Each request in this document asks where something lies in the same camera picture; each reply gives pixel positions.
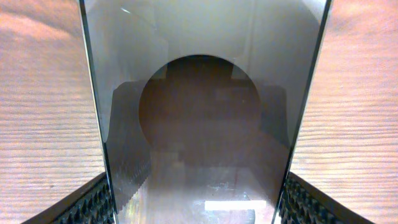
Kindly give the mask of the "Samsung Galaxy smartphone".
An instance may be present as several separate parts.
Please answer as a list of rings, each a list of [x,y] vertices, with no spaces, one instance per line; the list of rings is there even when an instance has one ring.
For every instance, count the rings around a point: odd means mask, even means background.
[[[117,223],[272,223],[331,3],[84,0]]]

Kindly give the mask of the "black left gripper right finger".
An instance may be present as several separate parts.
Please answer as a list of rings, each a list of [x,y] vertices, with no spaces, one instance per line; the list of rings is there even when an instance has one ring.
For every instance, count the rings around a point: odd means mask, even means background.
[[[279,204],[281,224],[373,224],[294,173],[289,173]]]

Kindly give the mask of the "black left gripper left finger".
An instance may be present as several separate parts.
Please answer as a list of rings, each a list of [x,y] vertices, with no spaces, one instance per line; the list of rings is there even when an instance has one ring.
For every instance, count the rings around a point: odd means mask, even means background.
[[[103,172],[23,224],[112,224],[114,206]]]

